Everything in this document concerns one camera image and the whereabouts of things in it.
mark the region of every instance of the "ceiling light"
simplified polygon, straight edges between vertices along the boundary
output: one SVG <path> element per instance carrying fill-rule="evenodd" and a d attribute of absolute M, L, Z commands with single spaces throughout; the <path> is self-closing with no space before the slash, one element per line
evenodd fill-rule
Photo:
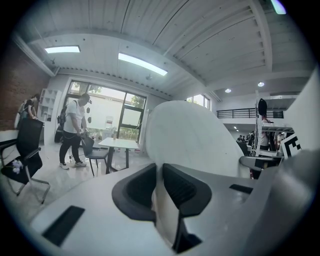
<path fill-rule="evenodd" d="M 271 3 L 277 14 L 287 14 L 285 7 L 279 2 L 279 0 L 271 0 Z"/>
<path fill-rule="evenodd" d="M 55 46 L 44 48 L 48 54 L 56 53 L 80 53 L 80 48 L 77 45 L 73 46 Z"/>
<path fill-rule="evenodd" d="M 152 65 L 148 62 L 145 62 L 139 58 L 136 58 L 136 57 L 132 57 L 132 56 L 129 56 L 129 55 L 126 55 L 126 54 L 123 54 L 123 53 L 119 53 L 119 56 L 118 56 L 119 60 L 121 61 L 125 61 L 125 62 L 130 62 L 130 63 L 133 63 L 133 64 L 136 64 L 138 66 L 141 66 L 141 67 L 144 67 L 148 70 L 151 70 L 151 71 L 154 71 L 162 76 L 164 76 L 166 73 L 168 73 L 167 71 L 155 66 L 155 65 Z"/>

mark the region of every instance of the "brick wall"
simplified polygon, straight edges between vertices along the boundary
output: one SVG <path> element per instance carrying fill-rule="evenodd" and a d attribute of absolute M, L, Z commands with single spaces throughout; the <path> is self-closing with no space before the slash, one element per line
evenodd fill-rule
<path fill-rule="evenodd" d="M 0 60 L 0 131 L 14 129 L 21 103 L 40 94 L 49 79 L 13 41 L 8 43 Z"/>

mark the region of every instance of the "white t-shirt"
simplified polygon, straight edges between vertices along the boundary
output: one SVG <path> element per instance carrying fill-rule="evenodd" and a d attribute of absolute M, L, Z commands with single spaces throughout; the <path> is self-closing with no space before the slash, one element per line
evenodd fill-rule
<path fill-rule="evenodd" d="M 76 123 L 78 124 L 79 129 L 81 129 L 81 121 L 82 118 L 85 116 L 85 108 L 84 106 L 79 106 L 78 101 L 72 101 L 68 104 L 65 111 L 65 123 L 63 126 L 63 130 L 67 133 L 76 134 L 77 131 L 74 128 L 71 120 L 70 113 L 75 114 Z"/>
<path fill-rule="evenodd" d="M 267 119 L 263 119 L 262 120 L 262 123 L 269 123 Z M 267 135 L 262 132 L 261 134 L 261 143 L 260 143 L 261 146 L 268 146 L 269 145 L 269 139 L 267 137 Z"/>

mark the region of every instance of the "floor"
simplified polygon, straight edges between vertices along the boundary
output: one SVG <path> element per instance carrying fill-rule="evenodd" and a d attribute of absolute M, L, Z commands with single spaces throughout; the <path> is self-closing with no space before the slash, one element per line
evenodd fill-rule
<path fill-rule="evenodd" d="M 87 163 L 86 167 L 74 167 L 74 159 L 70 160 L 69 154 L 71 154 L 71 148 L 65 156 L 65 162 L 69 166 L 69 170 L 64 170 L 59 167 L 59 144 L 53 144 L 51 146 L 44 147 L 41 146 L 40 157 L 42 159 L 43 166 L 39 169 L 33 176 L 35 179 L 44 180 L 50 183 L 51 188 L 46 196 L 43 204 L 40 204 L 31 192 L 30 184 L 28 183 L 22 190 L 19 196 L 16 196 L 10 189 L 7 178 L 0 174 L 0 189 L 3 196 L 12 202 L 12 207 L 19 214 L 20 218 L 30 223 L 33 217 L 36 216 L 47 205 L 55 201 L 56 199 L 63 196 L 70 189 L 74 188 L 76 185 L 85 182 L 89 179 L 94 179 L 92 171 L 90 168 L 89 159 L 85 158 L 83 155 L 82 148 L 79 148 L 79 157 L 82 161 Z M 10 153 L 10 156 L 6 159 L 9 162 L 16 156 L 18 152 L 15 149 Z M 98 160 L 98 169 L 95 161 L 92 162 L 93 172 L 95 177 L 106 174 L 106 164 L 104 160 Z M 129 152 L 129 166 L 139 166 L 143 164 L 152 163 L 152 160 L 147 156 L 142 156 L 140 153 L 131 150 Z M 113 154 L 112 166 L 117 169 L 122 169 L 126 167 L 126 154 L 125 150 L 116 149 Z M 20 184 L 12 181 L 12 186 L 15 190 L 18 190 Z M 39 197 L 41 197 L 47 188 L 45 184 L 33 183 L 35 187 L 35 192 Z"/>

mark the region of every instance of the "railing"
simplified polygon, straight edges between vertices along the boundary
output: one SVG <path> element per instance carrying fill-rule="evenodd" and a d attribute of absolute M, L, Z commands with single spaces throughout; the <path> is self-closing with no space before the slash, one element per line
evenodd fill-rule
<path fill-rule="evenodd" d="M 284 112 L 281 110 L 267 110 L 268 118 L 284 118 Z M 256 109 L 253 108 L 238 108 L 229 110 L 218 110 L 218 118 L 256 118 Z"/>

